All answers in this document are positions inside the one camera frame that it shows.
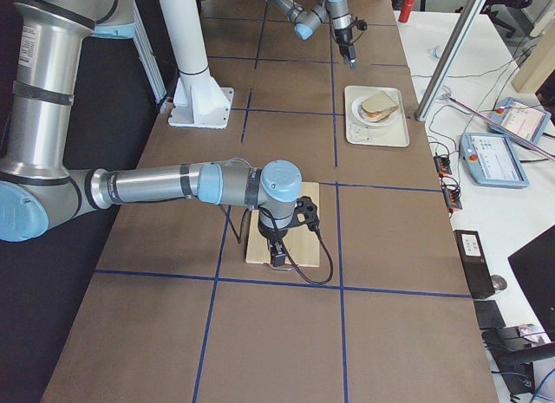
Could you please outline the brown bread slice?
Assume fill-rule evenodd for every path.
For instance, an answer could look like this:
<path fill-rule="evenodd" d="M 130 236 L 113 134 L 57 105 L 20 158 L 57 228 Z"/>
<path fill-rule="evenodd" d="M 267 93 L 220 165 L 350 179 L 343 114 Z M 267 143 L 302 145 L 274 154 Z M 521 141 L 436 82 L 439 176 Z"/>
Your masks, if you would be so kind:
<path fill-rule="evenodd" d="M 361 107 L 368 114 L 379 114 L 387 109 L 396 108 L 397 104 L 386 92 L 381 91 L 363 101 Z"/>

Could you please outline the white round plate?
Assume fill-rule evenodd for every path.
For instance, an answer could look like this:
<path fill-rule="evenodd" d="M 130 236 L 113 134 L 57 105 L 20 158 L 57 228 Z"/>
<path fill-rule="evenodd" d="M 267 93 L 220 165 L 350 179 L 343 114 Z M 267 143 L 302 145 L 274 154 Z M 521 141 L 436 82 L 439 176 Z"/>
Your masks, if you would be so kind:
<path fill-rule="evenodd" d="M 356 118 L 357 118 L 358 120 L 360 120 L 363 124 L 366 124 L 366 125 L 369 125 L 369 126 L 384 126 L 385 124 L 384 124 L 384 125 L 376 125 L 376 124 L 370 125 L 369 123 L 366 123 L 366 122 L 362 119 L 362 116 L 361 116 L 361 110 L 362 110 L 361 104 L 362 104 L 363 101 L 365 101 L 365 100 L 366 100 L 367 98 L 369 98 L 370 96 L 371 96 L 371 95 L 363 95 L 363 96 L 357 97 L 357 98 L 354 100 L 354 102 L 352 103 L 352 111 L 353 111 L 353 114 L 354 114 L 354 115 L 356 116 Z M 387 110 L 396 110 L 396 109 L 398 110 L 398 108 L 399 108 L 399 105 L 397 104 L 397 107 L 396 107 L 396 108 L 390 108 L 390 109 L 387 109 Z"/>

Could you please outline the bread slice under egg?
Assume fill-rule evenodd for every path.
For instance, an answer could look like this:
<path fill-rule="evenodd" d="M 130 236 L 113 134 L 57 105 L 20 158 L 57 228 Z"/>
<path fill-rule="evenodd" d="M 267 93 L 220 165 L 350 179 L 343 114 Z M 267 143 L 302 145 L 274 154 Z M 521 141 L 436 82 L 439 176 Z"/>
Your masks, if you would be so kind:
<path fill-rule="evenodd" d="M 369 123 L 370 125 L 384 125 L 394 119 L 396 116 L 396 110 L 385 110 L 381 112 L 370 113 L 366 112 L 365 110 L 361 110 L 362 119 Z"/>

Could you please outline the white bear serving tray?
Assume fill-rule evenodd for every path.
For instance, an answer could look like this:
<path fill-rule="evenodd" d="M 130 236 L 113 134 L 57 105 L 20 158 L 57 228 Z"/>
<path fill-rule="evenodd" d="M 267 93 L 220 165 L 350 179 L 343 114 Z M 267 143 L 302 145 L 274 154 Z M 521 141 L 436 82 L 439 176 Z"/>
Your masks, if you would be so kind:
<path fill-rule="evenodd" d="M 399 105 L 396 116 L 384 126 L 369 126 L 356 118 L 352 103 L 357 97 L 386 92 Z M 344 89 L 345 134 L 351 144 L 367 146 L 407 147 L 409 135 L 402 94 L 397 88 L 350 85 Z"/>

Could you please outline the red cylinder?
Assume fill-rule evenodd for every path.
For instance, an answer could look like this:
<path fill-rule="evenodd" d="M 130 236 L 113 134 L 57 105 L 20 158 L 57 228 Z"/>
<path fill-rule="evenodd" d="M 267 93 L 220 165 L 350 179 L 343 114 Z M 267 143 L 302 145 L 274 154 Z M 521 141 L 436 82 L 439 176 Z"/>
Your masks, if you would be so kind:
<path fill-rule="evenodd" d="M 415 0 L 403 0 L 402 9 L 398 17 L 399 23 L 406 23 L 410 17 L 410 14 L 414 8 Z"/>

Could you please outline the upper orange black connector box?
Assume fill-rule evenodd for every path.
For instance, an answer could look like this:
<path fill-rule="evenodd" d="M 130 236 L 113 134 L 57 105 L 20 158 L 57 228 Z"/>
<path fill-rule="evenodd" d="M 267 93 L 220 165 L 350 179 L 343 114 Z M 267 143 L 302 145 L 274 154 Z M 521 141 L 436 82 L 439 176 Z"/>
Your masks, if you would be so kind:
<path fill-rule="evenodd" d="M 434 165 L 440 177 L 452 175 L 451 160 L 447 154 L 435 155 Z"/>

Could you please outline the orange black connector box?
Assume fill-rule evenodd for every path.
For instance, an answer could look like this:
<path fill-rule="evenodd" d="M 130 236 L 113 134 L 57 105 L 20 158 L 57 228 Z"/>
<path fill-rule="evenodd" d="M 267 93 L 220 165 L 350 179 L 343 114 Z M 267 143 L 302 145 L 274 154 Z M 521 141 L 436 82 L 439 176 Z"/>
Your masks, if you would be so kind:
<path fill-rule="evenodd" d="M 451 160 L 447 154 L 435 155 L 434 165 L 440 177 L 452 175 Z"/>
<path fill-rule="evenodd" d="M 443 198 L 449 212 L 461 211 L 460 186 L 458 184 L 441 184 Z"/>

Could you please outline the lower orange black connector box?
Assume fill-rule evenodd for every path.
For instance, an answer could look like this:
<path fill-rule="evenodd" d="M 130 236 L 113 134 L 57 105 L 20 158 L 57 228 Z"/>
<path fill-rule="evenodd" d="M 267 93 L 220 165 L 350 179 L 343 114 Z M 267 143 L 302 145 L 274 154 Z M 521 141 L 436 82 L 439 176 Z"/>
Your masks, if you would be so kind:
<path fill-rule="evenodd" d="M 460 186 L 458 184 L 441 184 L 443 198 L 449 212 L 461 211 Z"/>

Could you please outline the near teach pendant tablet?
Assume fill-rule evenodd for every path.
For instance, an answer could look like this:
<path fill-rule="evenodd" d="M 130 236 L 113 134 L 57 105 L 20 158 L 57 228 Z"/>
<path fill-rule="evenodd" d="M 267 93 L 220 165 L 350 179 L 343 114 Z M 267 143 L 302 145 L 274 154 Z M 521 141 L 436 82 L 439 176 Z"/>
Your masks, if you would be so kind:
<path fill-rule="evenodd" d="M 508 137 L 497 133 L 464 133 L 460 149 L 477 185 L 525 188 L 528 178 Z"/>

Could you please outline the teach pendant tablet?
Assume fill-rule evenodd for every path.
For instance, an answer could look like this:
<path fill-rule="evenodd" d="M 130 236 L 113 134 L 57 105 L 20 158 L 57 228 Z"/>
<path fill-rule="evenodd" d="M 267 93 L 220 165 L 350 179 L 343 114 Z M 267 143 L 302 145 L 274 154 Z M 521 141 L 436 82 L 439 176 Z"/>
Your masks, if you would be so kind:
<path fill-rule="evenodd" d="M 528 178 L 508 137 L 497 133 L 464 133 L 460 149 L 477 185 L 525 188 Z"/>
<path fill-rule="evenodd" d="M 551 114 L 521 100 L 507 97 L 489 114 L 489 118 L 520 138 L 537 144 L 545 131 Z"/>

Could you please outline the far teach pendant tablet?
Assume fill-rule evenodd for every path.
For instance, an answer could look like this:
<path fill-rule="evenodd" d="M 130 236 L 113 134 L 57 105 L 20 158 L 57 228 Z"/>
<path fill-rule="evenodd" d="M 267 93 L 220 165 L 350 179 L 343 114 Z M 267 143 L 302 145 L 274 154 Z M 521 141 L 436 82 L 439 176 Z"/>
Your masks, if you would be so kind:
<path fill-rule="evenodd" d="M 520 138 L 537 144 L 545 131 L 551 114 L 521 100 L 507 97 L 489 114 L 489 118 Z"/>

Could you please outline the black rectangular box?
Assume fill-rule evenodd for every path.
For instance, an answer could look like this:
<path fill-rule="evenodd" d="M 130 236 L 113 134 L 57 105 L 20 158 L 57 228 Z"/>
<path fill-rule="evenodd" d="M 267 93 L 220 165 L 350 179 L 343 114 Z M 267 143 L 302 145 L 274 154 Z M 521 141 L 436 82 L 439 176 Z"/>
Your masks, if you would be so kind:
<path fill-rule="evenodd" d="M 455 230 L 460 260 L 473 299 L 487 299 L 495 293 L 477 231 Z"/>

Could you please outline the black monitor corner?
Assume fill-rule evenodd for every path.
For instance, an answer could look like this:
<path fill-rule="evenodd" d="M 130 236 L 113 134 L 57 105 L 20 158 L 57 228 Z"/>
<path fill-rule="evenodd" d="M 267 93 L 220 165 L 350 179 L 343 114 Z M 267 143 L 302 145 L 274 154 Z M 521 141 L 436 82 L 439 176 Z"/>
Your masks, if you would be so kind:
<path fill-rule="evenodd" d="M 554 232 L 546 231 L 508 261 L 527 301 L 548 331 L 554 330 Z"/>

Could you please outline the aluminium frame post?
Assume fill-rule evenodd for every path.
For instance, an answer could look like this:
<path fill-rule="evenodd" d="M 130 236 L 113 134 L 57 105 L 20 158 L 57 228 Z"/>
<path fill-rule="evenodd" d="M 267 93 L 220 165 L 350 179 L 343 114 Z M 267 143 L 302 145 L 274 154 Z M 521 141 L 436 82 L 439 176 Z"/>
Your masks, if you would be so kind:
<path fill-rule="evenodd" d="M 458 21 L 447 40 L 447 44 L 442 51 L 419 107 L 415 112 L 415 119 L 417 121 L 424 122 L 426 120 L 444 81 L 448 77 L 454 60 L 473 25 L 473 21 L 479 15 L 485 2 L 486 0 L 467 0 L 467 3 L 463 6 Z"/>

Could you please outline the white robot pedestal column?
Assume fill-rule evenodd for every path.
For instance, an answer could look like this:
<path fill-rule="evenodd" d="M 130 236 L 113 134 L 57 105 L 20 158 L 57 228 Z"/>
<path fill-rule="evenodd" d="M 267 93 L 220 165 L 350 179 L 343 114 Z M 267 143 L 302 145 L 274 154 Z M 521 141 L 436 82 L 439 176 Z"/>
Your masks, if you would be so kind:
<path fill-rule="evenodd" d="M 212 78 L 196 0 L 159 1 L 180 75 L 169 124 L 225 128 L 234 91 Z"/>

